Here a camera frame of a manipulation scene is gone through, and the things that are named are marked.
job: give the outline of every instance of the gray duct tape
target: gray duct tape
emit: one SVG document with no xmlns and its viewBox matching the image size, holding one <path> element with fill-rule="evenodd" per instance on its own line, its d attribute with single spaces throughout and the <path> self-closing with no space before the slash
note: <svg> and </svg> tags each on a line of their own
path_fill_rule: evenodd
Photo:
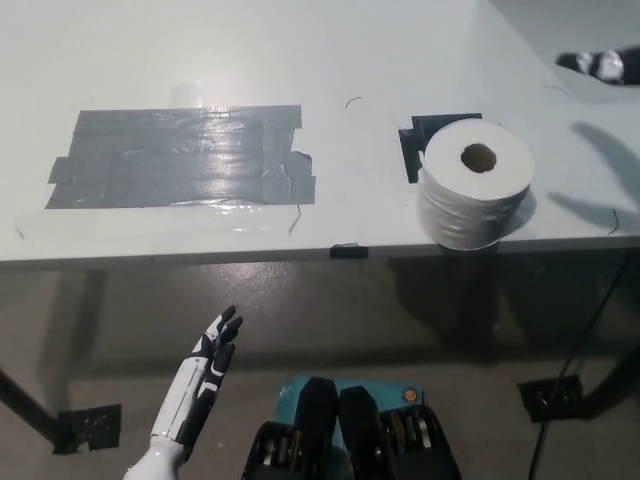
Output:
<svg viewBox="0 0 640 480">
<path fill-rule="evenodd" d="M 56 185 L 47 208 L 138 208 L 170 205 L 314 203 L 315 178 L 218 179 Z"/>
<path fill-rule="evenodd" d="M 294 107 L 81 112 L 47 208 L 315 201 Z"/>
<path fill-rule="evenodd" d="M 78 116 L 75 133 L 155 133 L 216 131 L 235 121 L 250 120 L 264 128 L 302 128 L 300 105 L 190 108 L 166 110 L 92 110 Z"/>
</svg>

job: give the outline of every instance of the wire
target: wire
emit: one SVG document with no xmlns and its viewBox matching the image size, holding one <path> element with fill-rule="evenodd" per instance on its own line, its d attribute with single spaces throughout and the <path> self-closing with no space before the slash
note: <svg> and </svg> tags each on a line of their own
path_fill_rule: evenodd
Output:
<svg viewBox="0 0 640 480">
<path fill-rule="evenodd" d="M 618 268 L 618 271 L 616 272 L 615 277 L 611 281 L 611 285 L 609 285 L 609 289 L 604 294 L 604 297 L 602 297 L 602 300 L 600 300 L 600 304 L 598 305 L 598 308 L 596 308 L 596 311 L 594 312 L 593 317 L 591 317 L 591 320 L 589 320 L 589 323 L 587 323 L 587 325 L 584 327 L 584 330 L 580 334 L 578 341 L 575 343 L 573 350 L 571 350 L 571 353 L 565 360 L 564 365 L 562 366 L 562 369 L 560 370 L 560 373 L 558 374 L 558 377 L 556 378 L 556 381 L 553 384 L 553 389 L 551 390 L 551 395 L 549 396 L 549 400 L 547 402 L 547 412 L 549 411 L 549 409 L 553 405 L 553 402 L 555 401 L 556 394 L 558 393 L 558 389 L 560 388 L 560 383 L 562 382 L 562 379 L 567 373 L 567 370 L 569 369 L 571 362 L 573 362 L 573 359 L 580 352 L 580 350 L 584 346 L 584 343 L 591 335 L 591 331 L 598 323 L 598 319 L 602 314 L 602 310 L 604 310 L 604 307 L 609 302 L 609 298 L 615 291 L 616 287 L 618 286 L 618 283 L 620 283 L 620 279 L 622 278 L 622 275 L 624 274 L 627 268 L 627 265 L 629 264 L 629 257 L 630 257 L 629 252 L 625 251 L 625 256 L 620 262 L 620 267 Z M 549 430 L 549 421 L 545 420 L 544 422 L 542 422 L 542 425 L 540 426 L 540 431 L 538 432 L 538 440 L 536 441 L 536 447 L 533 451 L 533 458 L 531 459 L 531 465 L 529 466 L 529 477 L 528 477 L 529 480 L 535 480 L 536 478 L 536 472 L 538 470 L 538 464 L 540 463 L 540 456 L 542 455 L 542 449 L 544 448 L 544 442 L 547 438 L 548 430 Z"/>
</svg>

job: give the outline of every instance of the gray floor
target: gray floor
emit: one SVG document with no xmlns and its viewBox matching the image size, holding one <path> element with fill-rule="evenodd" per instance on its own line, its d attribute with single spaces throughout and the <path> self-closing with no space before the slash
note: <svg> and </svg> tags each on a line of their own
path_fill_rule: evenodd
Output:
<svg viewBox="0 0 640 480">
<path fill-rule="evenodd" d="M 52 410 L 122 403 L 121 446 L 52 456 L 0 406 L 0 478 L 119 479 L 182 355 L 230 303 L 246 322 L 183 479 L 239 479 L 294 373 L 424 386 L 466 479 L 518 479 L 537 427 L 516 383 L 557 373 L 618 252 L 220 265 L 0 276 L 0 364 Z M 577 366 L 587 387 L 640 341 L 634 261 Z M 539 478 L 640 476 L 637 396 L 554 424 Z"/>
</svg>

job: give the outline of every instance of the table top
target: table top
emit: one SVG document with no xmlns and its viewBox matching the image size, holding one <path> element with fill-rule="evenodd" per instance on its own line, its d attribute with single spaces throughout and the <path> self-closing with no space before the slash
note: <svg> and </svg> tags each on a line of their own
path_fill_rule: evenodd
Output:
<svg viewBox="0 0 640 480">
<path fill-rule="evenodd" d="M 398 130 L 412 116 L 473 112 L 523 139 L 536 162 L 500 251 L 637 245 L 640 91 L 553 60 L 638 43 L 640 7 L 572 5 L 9 0 L 0 267 L 328 258 L 352 244 L 369 256 L 436 254 L 416 221 Z M 301 106 L 293 149 L 313 158 L 316 186 L 299 211 L 45 209 L 80 111 L 270 105 Z"/>
</svg>

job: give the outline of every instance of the robotic hand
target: robotic hand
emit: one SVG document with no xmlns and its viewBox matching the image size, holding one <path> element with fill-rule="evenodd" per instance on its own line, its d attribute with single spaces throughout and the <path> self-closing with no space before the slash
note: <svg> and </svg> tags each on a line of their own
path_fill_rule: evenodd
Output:
<svg viewBox="0 0 640 480">
<path fill-rule="evenodd" d="M 182 361 L 151 430 L 149 450 L 124 480 L 177 480 L 198 440 L 231 363 L 242 317 L 227 308 Z"/>
</svg>

